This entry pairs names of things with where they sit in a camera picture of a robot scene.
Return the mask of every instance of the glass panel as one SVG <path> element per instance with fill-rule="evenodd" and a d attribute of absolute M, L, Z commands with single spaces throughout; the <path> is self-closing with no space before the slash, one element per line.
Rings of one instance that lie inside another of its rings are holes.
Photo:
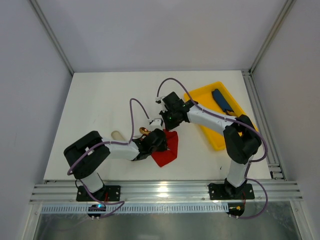
<path fill-rule="evenodd" d="M 263 206 L 247 202 L 244 216 Z M 300 240 L 301 236 L 289 202 L 270 202 L 265 213 L 250 220 L 229 218 L 226 213 L 119 214 L 101 220 L 83 214 L 40 216 L 34 240 L 73 239 Z"/>

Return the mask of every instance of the gray wall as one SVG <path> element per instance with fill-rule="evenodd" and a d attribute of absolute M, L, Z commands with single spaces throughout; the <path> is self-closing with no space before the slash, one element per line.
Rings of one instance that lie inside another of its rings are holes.
<path fill-rule="evenodd" d="M 38 0 L 75 72 L 248 69 L 285 0 Z"/>
<path fill-rule="evenodd" d="M 298 0 L 254 79 L 288 177 L 320 223 L 320 1 Z"/>
<path fill-rule="evenodd" d="M 27 0 L 0 1 L 0 238 L 14 240 L 41 181 L 71 75 Z"/>

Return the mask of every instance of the metal bracket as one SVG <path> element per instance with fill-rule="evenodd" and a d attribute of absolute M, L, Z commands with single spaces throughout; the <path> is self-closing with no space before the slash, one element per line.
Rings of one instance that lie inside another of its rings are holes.
<path fill-rule="evenodd" d="M 208 185 L 210 200 L 230 200 L 230 196 L 226 193 L 225 184 L 214 184 Z M 247 183 L 244 185 L 243 191 L 246 200 L 255 199 L 255 193 L 252 185 Z M 242 200 L 242 195 L 233 198 L 232 200 Z"/>
<path fill-rule="evenodd" d="M 95 192 L 99 201 L 118 202 L 120 200 L 121 186 L 119 185 L 106 185 L 105 188 Z M 93 199 L 88 195 L 83 186 L 79 186 L 76 193 L 77 202 L 92 202 Z"/>

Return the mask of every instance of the red fabric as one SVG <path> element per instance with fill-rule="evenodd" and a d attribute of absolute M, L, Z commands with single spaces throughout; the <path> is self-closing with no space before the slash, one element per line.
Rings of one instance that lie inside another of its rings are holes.
<path fill-rule="evenodd" d="M 171 163 L 178 156 L 178 134 L 176 131 L 163 130 L 166 136 L 168 144 L 168 150 L 166 151 L 155 151 L 151 154 L 156 164 L 161 168 L 168 163 Z"/>

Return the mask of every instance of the purple cable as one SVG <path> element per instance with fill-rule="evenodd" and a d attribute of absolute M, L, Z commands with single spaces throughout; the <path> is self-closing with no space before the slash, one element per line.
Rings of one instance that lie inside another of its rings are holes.
<path fill-rule="evenodd" d="M 132 127 L 132 130 L 131 130 L 131 137 L 130 137 L 130 140 L 129 142 L 118 142 L 118 141 L 104 141 L 104 142 L 99 142 L 97 143 L 96 145 L 92 146 L 89 148 L 88 151 L 86 151 L 84 154 L 82 154 L 81 157 L 79 157 L 75 162 L 74 164 L 72 164 L 72 166 L 70 167 L 70 169 L 68 170 L 67 172 L 67 175 L 71 175 L 72 174 L 72 171 L 75 169 L 75 167 L 79 164 L 79 162 L 82 161 L 82 159 L 84 159 L 88 153 L 90 153 L 92 150 L 94 150 L 95 148 L 101 146 L 101 145 L 105 145 L 105 144 L 117 144 L 117 145 L 128 145 L 129 143 L 132 142 L 132 139 L 134 137 L 134 132 L 135 132 L 135 124 L 134 124 L 134 114 L 133 114 L 133 110 L 132 110 L 132 101 L 136 101 L 140 106 L 141 108 L 143 109 L 144 111 L 144 114 L 146 115 L 146 117 L 149 119 L 149 116 L 147 114 L 147 111 L 146 109 L 144 108 L 144 106 L 141 104 L 141 102 L 135 98 L 131 98 L 130 101 L 129 101 L 129 105 L 130 105 L 130 115 L 131 115 L 131 127 Z"/>
<path fill-rule="evenodd" d="M 106 206 L 106 205 L 110 206 L 110 205 L 118 205 L 118 204 L 120 204 L 116 209 L 114 209 L 114 210 L 112 210 L 111 212 L 109 212 L 109 213 L 101 216 L 100 219 L 104 219 L 104 218 L 107 218 L 107 217 L 111 216 L 112 214 L 114 214 L 116 211 L 118 211 L 118 210 L 125 204 L 125 201 L 103 202 L 103 201 L 100 201 L 100 200 L 96 199 L 96 198 L 91 194 L 91 192 L 89 191 L 89 189 L 87 188 L 87 186 L 84 184 L 84 182 L 81 181 L 81 179 L 79 179 L 79 180 L 80 180 L 80 182 L 82 183 L 84 189 L 86 190 L 86 193 L 90 196 L 90 198 L 92 198 L 92 200 L 94 200 L 94 201 L 96 201 L 96 202 L 98 202 L 98 203 L 100 203 L 100 204 L 102 204 L 102 205 L 105 205 L 105 206 Z"/>
<path fill-rule="evenodd" d="M 248 128 L 249 130 L 251 130 L 252 132 L 254 132 L 255 134 L 257 134 L 258 137 L 259 137 L 259 138 L 261 139 L 261 141 L 263 142 L 264 154 L 263 154 L 263 156 L 262 156 L 261 158 L 259 158 L 259 159 L 257 159 L 257 160 L 251 160 L 251 161 L 250 161 L 251 163 L 257 163 L 257 162 L 260 162 L 260 161 L 262 161 L 263 159 L 266 158 L 266 156 L 267 156 L 267 154 L 268 154 L 267 142 L 266 142 L 266 140 L 264 139 L 264 137 L 263 137 L 258 131 L 256 131 L 253 127 L 251 127 L 251 126 L 249 126 L 249 125 L 247 125 L 247 124 L 245 124 L 245 123 L 243 123 L 243 122 L 241 122 L 241 121 L 237 121 L 237 120 L 234 120 L 234 119 L 232 119 L 232 118 L 227 118 L 227 117 L 224 118 L 223 116 L 220 116 L 220 115 L 215 114 L 215 113 L 213 113 L 213 112 L 207 111 L 206 109 L 202 109 L 202 108 L 201 108 L 200 106 L 198 106 L 198 104 L 193 100 L 193 98 L 191 97 L 190 93 L 189 93 L 188 90 L 185 88 L 185 86 L 184 86 L 180 81 L 178 81 L 177 79 L 175 79 L 175 78 L 173 78 L 173 77 L 169 77 L 169 78 L 163 80 L 163 81 L 161 82 L 159 88 L 158 88 L 157 93 L 156 93 L 156 96 L 157 96 L 157 97 L 159 97 L 159 93 L 160 93 L 160 89 L 161 89 L 162 85 L 163 85 L 166 81 L 168 81 L 168 80 L 173 80 L 173 81 L 177 82 L 177 83 L 183 88 L 183 90 L 185 91 L 185 93 L 188 95 L 188 97 L 189 97 L 189 99 L 191 100 L 191 102 L 192 102 L 198 109 L 200 109 L 201 111 L 203 111 L 204 113 L 209 114 L 209 115 L 211 115 L 211 116 L 213 116 L 213 117 L 222 119 L 222 120 L 227 120 L 227 121 L 229 121 L 229 122 L 242 125 L 242 126 Z"/>
<path fill-rule="evenodd" d="M 211 115 L 211 116 L 213 116 L 213 117 L 216 117 L 216 118 L 219 118 L 219 119 L 223 119 L 223 120 L 227 120 L 227 121 L 230 121 L 230 122 L 232 122 L 232 123 L 236 123 L 236 124 L 242 125 L 242 126 L 248 128 L 249 130 L 251 130 L 252 132 L 254 132 L 255 134 L 257 134 L 258 137 L 261 139 L 261 141 L 263 142 L 264 154 L 263 154 L 263 156 L 262 156 L 261 158 L 256 159 L 256 160 L 250 160 L 250 161 L 248 162 L 248 166 L 247 166 L 247 168 L 246 168 L 246 170 L 245 170 L 244 177 L 245 177 L 247 180 L 254 181 L 254 182 L 256 182 L 257 184 L 260 185 L 260 187 L 262 188 L 262 190 L 263 190 L 263 192 L 264 192 L 264 194 L 265 194 L 265 205 L 264 205 L 263 209 L 262 209 L 259 213 L 257 213 L 256 215 L 253 215 L 253 216 L 240 216 L 240 217 L 238 217 L 238 218 L 239 218 L 239 219 L 246 219 L 246 220 L 247 220 L 247 219 L 253 219 L 253 218 L 256 218 L 256 217 L 260 216 L 260 215 L 267 209 L 268 201 L 269 201 L 269 200 L 268 200 L 268 194 L 267 194 L 266 189 L 264 188 L 264 186 L 263 186 L 260 182 L 258 182 L 258 181 L 255 180 L 255 179 L 247 178 L 247 175 L 248 175 L 248 172 L 249 172 L 249 168 L 250 168 L 251 163 L 260 162 L 260 161 L 262 161 L 263 159 L 265 159 L 265 158 L 267 157 L 267 154 L 268 154 L 268 145 L 267 145 L 267 142 L 266 142 L 266 140 L 264 139 L 264 137 L 263 137 L 258 131 L 256 131 L 253 127 L 251 127 L 251 126 L 249 126 L 249 125 L 247 125 L 247 124 L 245 124 L 245 123 L 243 123 L 243 122 L 241 122 L 241 121 L 237 121 L 237 120 L 234 120 L 234 119 L 232 119 L 232 118 L 227 118 L 227 117 L 224 118 L 224 117 L 222 117 L 222 116 L 220 116 L 220 115 L 217 115 L 217 114 L 215 114 L 215 113 L 213 113 L 213 112 L 210 112 L 210 111 L 207 111 L 207 110 L 205 110 L 205 109 L 202 109 L 202 108 L 201 108 L 200 106 L 198 106 L 198 104 L 192 99 L 190 93 L 189 93 L 188 90 L 185 88 L 185 86 L 184 86 L 180 81 L 178 81 L 177 79 L 175 79 L 175 78 L 173 78 L 173 77 L 169 77 L 169 78 L 167 78 L 167 79 L 165 79 L 165 80 L 163 80 L 163 81 L 161 82 L 161 84 L 160 84 L 160 86 L 159 86 L 159 88 L 158 88 L 158 91 L 157 91 L 157 93 L 156 93 L 156 96 L 157 96 L 157 97 L 159 97 L 159 93 L 160 93 L 160 89 L 161 89 L 162 85 L 163 85 L 166 81 L 168 81 L 168 80 L 173 80 L 173 81 L 177 82 L 177 83 L 183 88 L 183 90 L 185 91 L 185 93 L 188 95 L 188 97 L 189 97 L 189 99 L 191 100 L 191 102 L 192 102 L 198 109 L 200 109 L 201 111 L 203 111 L 203 112 L 205 112 L 205 113 L 207 113 L 207 114 L 209 114 L 209 115 Z"/>

